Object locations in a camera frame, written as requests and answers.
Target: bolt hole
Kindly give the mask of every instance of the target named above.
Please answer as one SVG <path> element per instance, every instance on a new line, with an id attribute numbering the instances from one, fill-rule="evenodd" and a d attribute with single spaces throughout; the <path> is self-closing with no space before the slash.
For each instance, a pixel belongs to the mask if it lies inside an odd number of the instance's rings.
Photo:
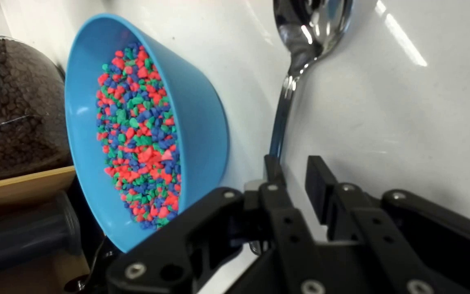
<path id="1" fill-rule="evenodd" d="M 395 243 L 395 240 L 393 240 L 392 237 L 388 237 L 388 235 L 385 235 L 383 240 L 385 240 L 387 243 Z"/>
<path id="2" fill-rule="evenodd" d="M 160 278 L 165 281 L 176 281 L 183 276 L 183 268 L 176 265 L 166 265 L 163 270 L 160 270 Z"/>

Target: bowl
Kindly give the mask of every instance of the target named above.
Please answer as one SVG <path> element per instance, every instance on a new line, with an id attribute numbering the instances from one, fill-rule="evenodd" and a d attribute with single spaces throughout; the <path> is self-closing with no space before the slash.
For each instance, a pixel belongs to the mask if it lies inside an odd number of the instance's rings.
<path id="1" fill-rule="evenodd" d="M 129 252 L 153 234 L 134 221 L 104 173 L 96 139 L 96 78 L 114 51 L 142 44 L 165 83 L 181 154 L 179 214 L 222 180 L 228 155 L 228 127 L 222 103 L 207 77 L 168 47 L 117 15 L 96 15 L 78 31 L 65 75 L 65 116 L 70 152 L 86 203 L 104 235 Z"/>

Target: metal spoon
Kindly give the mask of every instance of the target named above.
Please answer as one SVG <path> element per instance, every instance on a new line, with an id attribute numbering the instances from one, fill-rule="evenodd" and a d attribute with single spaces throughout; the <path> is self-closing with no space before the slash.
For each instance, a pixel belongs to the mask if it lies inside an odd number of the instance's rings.
<path id="1" fill-rule="evenodd" d="M 339 44 L 349 26 L 352 0 L 274 0 L 272 5 L 277 31 L 290 52 L 269 147 L 269 155 L 279 162 L 300 77 Z"/>

